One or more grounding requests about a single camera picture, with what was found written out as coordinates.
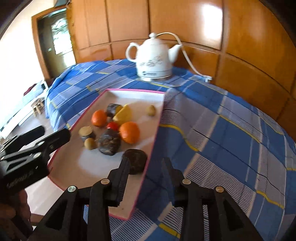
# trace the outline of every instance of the logo on kettle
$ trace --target logo on kettle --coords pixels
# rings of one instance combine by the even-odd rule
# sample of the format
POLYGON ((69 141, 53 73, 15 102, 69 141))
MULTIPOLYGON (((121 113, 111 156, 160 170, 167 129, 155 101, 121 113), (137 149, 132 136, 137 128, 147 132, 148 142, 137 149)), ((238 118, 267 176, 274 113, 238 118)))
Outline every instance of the logo on kettle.
POLYGON ((151 73, 151 72, 143 71, 143 72, 142 72, 142 75, 144 75, 144 76, 146 76, 146 75, 149 75, 149 76, 156 76, 156 73, 151 73))

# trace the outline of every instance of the blue fabric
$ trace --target blue fabric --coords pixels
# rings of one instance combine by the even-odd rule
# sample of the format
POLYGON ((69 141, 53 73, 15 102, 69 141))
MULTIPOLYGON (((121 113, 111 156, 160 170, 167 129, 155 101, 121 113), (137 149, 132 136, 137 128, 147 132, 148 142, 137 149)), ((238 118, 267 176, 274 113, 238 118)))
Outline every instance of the blue fabric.
MULTIPOLYGON (((180 238, 183 210, 169 202, 160 167, 163 157, 200 186, 223 186, 264 240, 279 239, 296 214, 294 141, 243 99, 187 70, 174 68, 173 73, 165 83, 144 83, 136 80, 134 63, 95 61, 70 67, 48 90, 46 113, 55 131, 71 128, 106 88, 166 92, 136 210, 128 221, 110 217, 112 240, 180 238)), ((208 240, 206 209, 204 217, 208 240)))

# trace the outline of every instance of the white wall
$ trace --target white wall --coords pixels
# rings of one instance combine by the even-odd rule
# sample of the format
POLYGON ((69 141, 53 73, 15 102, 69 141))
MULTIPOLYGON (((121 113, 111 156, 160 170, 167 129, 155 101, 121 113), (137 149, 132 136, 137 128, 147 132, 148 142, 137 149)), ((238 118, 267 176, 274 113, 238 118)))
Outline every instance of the white wall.
POLYGON ((0 40, 0 118, 31 85, 44 79, 35 51, 31 17, 53 6, 53 0, 33 0, 0 40))

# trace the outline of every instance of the red cloth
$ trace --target red cloth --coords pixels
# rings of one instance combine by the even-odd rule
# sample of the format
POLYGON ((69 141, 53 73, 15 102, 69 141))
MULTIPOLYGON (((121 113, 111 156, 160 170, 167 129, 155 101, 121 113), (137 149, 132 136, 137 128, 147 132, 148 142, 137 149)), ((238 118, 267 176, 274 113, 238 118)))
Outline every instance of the red cloth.
POLYGON ((26 94, 28 94, 28 93, 31 91, 31 89, 33 89, 33 87, 34 87, 35 85, 37 85, 37 84, 33 84, 31 87, 29 87, 28 90, 24 93, 24 96, 25 96, 26 94))

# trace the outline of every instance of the white tray with pink rim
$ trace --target white tray with pink rim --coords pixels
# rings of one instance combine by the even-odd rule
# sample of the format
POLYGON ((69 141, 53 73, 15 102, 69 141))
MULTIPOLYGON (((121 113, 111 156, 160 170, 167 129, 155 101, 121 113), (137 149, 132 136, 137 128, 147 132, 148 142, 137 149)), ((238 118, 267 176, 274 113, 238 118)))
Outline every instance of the white tray with pink rim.
POLYGON ((109 214, 111 216, 128 220, 136 205, 150 161, 163 101, 164 92, 159 91, 133 89, 105 90, 73 125, 70 141, 55 152, 48 165, 50 170, 49 178, 62 190, 66 190, 71 185, 75 185, 78 188, 89 187, 106 178, 110 170, 118 168, 122 154, 127 149, 143 150, 148 156, 144 172, 129 175, 122 202, 118 207, 109 207, 109 214), (83 141, 78 134, 81 127, 92 126, 96 139, 98 139, 105 128, 93 126, 91 124, 91 116, 96 110, 106 110, 108 104, 128 104, 133 113, 132 121, 136 122, 140 129, 140 140, 132 145, 121 141, 120 149, 114 156, 104 155, 98 149, 85 149, 83 141), (156 108, 156 115, 154 117, 146 114, 146 108, 149 105, 154 105, 156 108))

